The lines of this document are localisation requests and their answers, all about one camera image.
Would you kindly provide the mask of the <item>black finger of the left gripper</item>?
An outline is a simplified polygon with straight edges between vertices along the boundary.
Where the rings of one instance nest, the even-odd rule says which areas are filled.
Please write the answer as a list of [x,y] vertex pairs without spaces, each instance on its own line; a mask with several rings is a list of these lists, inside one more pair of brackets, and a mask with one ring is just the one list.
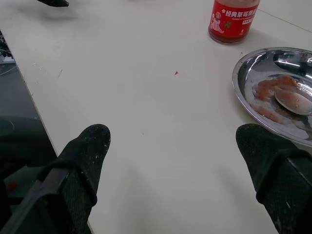
[[68,7],[69,3],[66,0],[37,0],[51,7]]

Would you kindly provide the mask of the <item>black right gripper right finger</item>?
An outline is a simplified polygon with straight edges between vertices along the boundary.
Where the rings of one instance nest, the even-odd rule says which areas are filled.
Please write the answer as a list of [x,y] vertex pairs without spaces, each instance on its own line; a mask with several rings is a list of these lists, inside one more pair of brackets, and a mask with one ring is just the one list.
[[236,131],[256,192],[280,234],[312,232],[312,156],[257,124]]

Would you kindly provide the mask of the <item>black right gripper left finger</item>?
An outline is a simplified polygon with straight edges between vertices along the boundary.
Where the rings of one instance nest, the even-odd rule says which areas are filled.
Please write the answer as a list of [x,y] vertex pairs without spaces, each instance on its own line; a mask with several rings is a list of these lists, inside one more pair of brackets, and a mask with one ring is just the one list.
[[25,197],[9,196],[0,184],[3,234],[88,234],[88,218],[97,203],[103,161],[111,142],[108,127],[94,124],[71,140],[39,172]]

